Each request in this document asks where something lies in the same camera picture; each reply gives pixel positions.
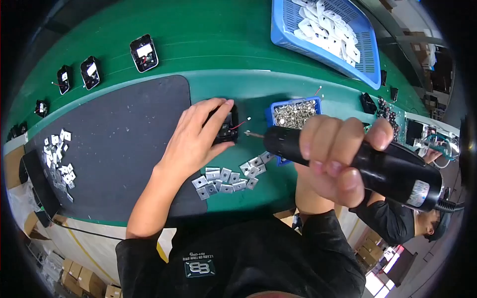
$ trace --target yellow floor line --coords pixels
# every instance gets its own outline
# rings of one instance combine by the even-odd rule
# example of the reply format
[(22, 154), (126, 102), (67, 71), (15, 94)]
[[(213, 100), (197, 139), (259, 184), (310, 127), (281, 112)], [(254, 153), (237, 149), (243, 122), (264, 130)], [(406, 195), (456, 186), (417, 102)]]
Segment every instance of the yellow floor line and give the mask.
[(164, 251), (162, 250), (162, 247), (160, 246), (159, 241), (157, 242), (156, 249), (157, 249), (157, 252), (159, 253), (159, 256), (161, 257), (161, 259), (163, 259), (164, 262), (169, 263), (169, 260), (167, 259), (166, 254), (164, 253)]
[(78, 238), (76, 238), (76, 236), (73, 234), (73, 231), (68, 229), (68, 232), (70, 232), (71, 236), (73, 237), (73, 239), (76, 241), (76, 244), (83, 250), (84, 254), (93, 262), (93, 264), (95, 264), (113, 283), (115, 283), (116, 281), (111, 277), (109, 276), (109, 274), (103, 269), (101, 268), (101, 266), (99, 266), (98, 263), (96, 263), (96, 261), (90, 256), (90, 254), (88, 254), (88, 252), (86, 251), (86, 249), (84, 249), (84, 247), (81, 245), (81, 243), (78, 241)]

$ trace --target white wire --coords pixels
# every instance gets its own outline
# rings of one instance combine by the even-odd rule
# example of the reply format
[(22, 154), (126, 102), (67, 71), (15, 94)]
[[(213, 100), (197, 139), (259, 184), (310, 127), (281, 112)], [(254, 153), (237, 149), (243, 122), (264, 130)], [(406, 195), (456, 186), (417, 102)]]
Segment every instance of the white wire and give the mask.
[(440, 165), (438, 165), (438, 164), (437, 164), (435, 161), (432, 161), (432, 162), (433, 162), (433, 163), (434, 163), (434, 165), (435, 165), (436, 167), (438, 167), (439, 169), (443, 169), (443, 168), (445, 168), (446, 166), (448, 166), (448, 165), (449, 165), (449, 163), (450, 163), (450, 159), (448, 159), (448, 160), (447, 160), (447, 164), (446, 164), (445, 166), (440, 166)]

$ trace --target cable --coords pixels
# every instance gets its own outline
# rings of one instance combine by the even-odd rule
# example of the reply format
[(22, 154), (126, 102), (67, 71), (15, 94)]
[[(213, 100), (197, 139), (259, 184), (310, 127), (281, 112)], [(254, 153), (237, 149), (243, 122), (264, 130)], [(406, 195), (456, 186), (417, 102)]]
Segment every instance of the cable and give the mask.
[(439, 169), (443, 169), (443, 168), (445, 168), (446, 166), (448, 166), (448, 165), (449, 165), (449, 163), (450, 163), (450, 159), (448, 159), (448, 160), (447, 160), (447, 164), (446, 164), (446, 165), (444, 165), (444, 166), (438, 165), (438, 164), (436, 163), (436, 161), (434, 161), (434, 160), (433, 160), (432, 162), (433, 162), (433, 163), (434, 163), (434, 165), (435, 165), (436, 167), (438, 167)]
[(88, 231), (80, 230), (80, 229), (77, 229), (77, 228), (74, 228), (74, 227), (70, 227), (70, 226), (63, 226), (62, 224), (59, 224), (59, 223), (57, 223), (56, 221), (50, 219), (49, 216), (48, 216), (48, 219), (49, 219), (52, 223), (54, 223), (55, 225), (64, 227), (65, 229), (69, 229), (69, 230), (73, 230), (73, 231), (78, 231), (78, 232), (83, 232), (83, 233), (87, 233), (87, 234), (90, 234), (90, 235), (96, 235), (96, 236), (105, 237), (105, 238), (109, 238), (109, 239), (115, 239), (115, 240), (120, 240), (120, 241), (123, 241), (123, 240), (124, 240), (124, 239), (121, 239), (121, 238), (116, 238), (116, 237), (112, 237), (112, 236), (107, 236), (107, 235), (103, 235), (103, 234), (97, 234), (97, 233), (93, 233), (93, 232), (88, 232)]
[(239, 125), (230, 128), (230, 130), (238, 128), (238, 127), (241, 126), (243, 123), (245, 123), (245, 121), (242, 121), (242, 123), (240, 123)]

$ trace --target person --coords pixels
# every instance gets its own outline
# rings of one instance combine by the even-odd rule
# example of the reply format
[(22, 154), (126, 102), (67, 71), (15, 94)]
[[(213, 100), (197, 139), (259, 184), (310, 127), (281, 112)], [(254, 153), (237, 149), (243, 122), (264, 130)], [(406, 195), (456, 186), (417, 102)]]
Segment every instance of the person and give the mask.
[(302, 235), (272, 215), (225, 215), (210, 222), (206, 215), (179, 227), (169, 262), (160, 258), (157, 239), (178, 189), (234, 145), (212, 146), (233, 104), (212, 98), (180, 116), (133, 208), (126, 239), (116, 246), (123, 297), (361, 297), (365, 275), (333, 208), (335, 203), (357, 206), (363, 199), (360, 173), (349, 165), (363, 139), (377, 150), (391, 142), (392, 128), (382, 120), (366, 136), (356, 118), (342, 121), (318, 115), (306, 122), (300, 150), (310, 167), (296, 165), (296, 196), (300, 202), (308, 197), (314, 203), (300, 210)]
[[(423, 156), (424, 161), (430, 164), (442, 153), (429, 149)], [(442, 211), (418, 212), (405, 207), (376, 192), (366, 190), (364, 200), (350, 212), (378, 233), (383, 240), (392, 246), (403, 244), (408, 240), (424, 236), (436, 241), (446, 232), (450, 221), (450, 214)]]

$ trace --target metal plate with hole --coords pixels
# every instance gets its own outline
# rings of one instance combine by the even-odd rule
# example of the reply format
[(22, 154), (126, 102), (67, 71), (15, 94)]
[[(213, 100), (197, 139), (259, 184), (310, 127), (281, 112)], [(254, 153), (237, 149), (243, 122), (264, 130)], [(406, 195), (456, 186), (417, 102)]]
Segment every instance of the metal plate with hole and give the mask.
[(215, 188), (219, 190), (220, 186), (222, 185), (222, 180), (214, 180), (212, 183), (215, 185)]
[(263, 164), (263, 161), (260, 158), (260, 156), (257, 156), (255, 158), (250, 159), (249, 164), (252, 165), (252, 166), (258, 167), (259, 165)]
[(242, 171), (242, 173), (247, 176), (249, 174), (249, 171), (250, 171), (250, 164), (249, 163), (244, 163), (243, 165), (240, 166), (240, 170)]
[(220, 171), (219, 180), (222, 180), (224, 183), (227, 183), (231, 173), (232, 173), (232, 170), (229, 170), (227, 168), (222, 168), (222, 171)]
[(247, 187), (247, 183), (245, 181), (232, 183), (232, 187), (233, 187), (234, 191), (245, 190), (245, 188)]
[(263, 163), (266, 164), (270, 160), (272, 160), (275, 157), (275, 155), (271, 154), (268, 151), (265, 151), (264, 153), (260, 154), (260, 158), (262, 159)]
[(267, 168), (265, 167), (264, 164), (261, 164), (261, 165), (259, 165), (259, 170), (260, 170), (260, 171), (257, 173), (257, 175), (260, 175), (261, 173), (266, 172), (266, 171), (267, 171)]
[(247, 183), (248, 189), (253, 189), (259, 180), (257, 178), (250, 178), (249, 182)]
[(229, 184), (222, 184), (220, 186), (220, 190), (219, 190), (221, 193), (227, 193), (227, 194), (231, 194), (234, 192), (234, 188), (232, 187), (232, 185), (229, 185)]
[(254, 178), (258, 173), (260, 172), (260, 169), (254, 166), (250, 167), (249, 174), (247, 175), (248, 178)]
[(209, 195), (215, 195), (217, 193), (217, 189), (214, 185), (214, 182), (212, 182), (212, 181), (207, 183), (206, 190), (209, 193)]
[(196, 189), (196, 190), (197, 190), (197, 194), (199, 195), (201, 200), (205, 200), (205, 199), (208, 199), (210, 197), (208, 195), (208, 192), (207, 192), (205, 187), (201, 187), (201, 188)]
[(240, 179), (240, 173), (231, 173), (228, 182), (231, 184), (234, 184), (238, 182), (239, 179)]
[(207, 185), (207, 179), (204, 176), (201, 176), (195, 180), (192, 180), (192, 184), (196, 189), (198, 189)]
[(220, 171), (216, 170), (216, 171), (206, 172), (206, 179), (207, 181), (220, 179)]

